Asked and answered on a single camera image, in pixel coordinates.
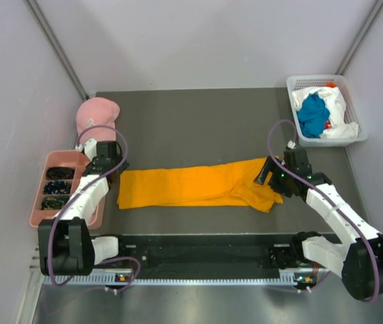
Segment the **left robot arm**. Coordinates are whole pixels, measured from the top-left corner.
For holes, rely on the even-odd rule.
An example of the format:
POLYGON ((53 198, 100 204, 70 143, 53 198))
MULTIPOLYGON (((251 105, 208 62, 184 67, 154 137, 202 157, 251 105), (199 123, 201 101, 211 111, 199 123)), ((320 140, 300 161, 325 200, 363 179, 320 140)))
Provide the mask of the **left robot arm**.
POLYGON ((116 141, 90 139, 82 152, 76 190, 52 219, 42 220, 38 226, 43 275, 89 275, 103 261, 118 268, 128 260, 128 251, 120 246, 118 237, 92 238, 88 227, 99 203, 129 164, 116 141))

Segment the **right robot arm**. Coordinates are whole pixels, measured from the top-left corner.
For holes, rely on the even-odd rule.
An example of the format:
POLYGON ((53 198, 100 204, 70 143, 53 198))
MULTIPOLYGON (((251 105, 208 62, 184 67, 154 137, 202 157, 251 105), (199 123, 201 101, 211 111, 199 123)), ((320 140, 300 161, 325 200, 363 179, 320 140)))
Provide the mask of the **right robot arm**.
POLYGON ((288 198, 301 198, 339 240, 335 244, 317 232, 299 232, 291 238, 287 256, 271 253, 275 266, 317 263, 341 278, 356 300, 370 301, 383 294, 383 234, 359 216, 326 174, 312 170, 305 149, 286 148, 283 159, 268 157, 254 183, 267 184, 288 198))

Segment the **orange t shirt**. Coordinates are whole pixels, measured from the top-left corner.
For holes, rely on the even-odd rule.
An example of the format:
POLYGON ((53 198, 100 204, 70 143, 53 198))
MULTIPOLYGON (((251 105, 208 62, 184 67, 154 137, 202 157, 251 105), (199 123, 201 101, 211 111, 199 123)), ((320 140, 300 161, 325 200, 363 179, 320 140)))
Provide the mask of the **orange t shirt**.
POLYGON ((254 182, 264 158, 213 166, 125 171, 118 207, 252 207, 268 213, 283 198, 267 182, 254 182))

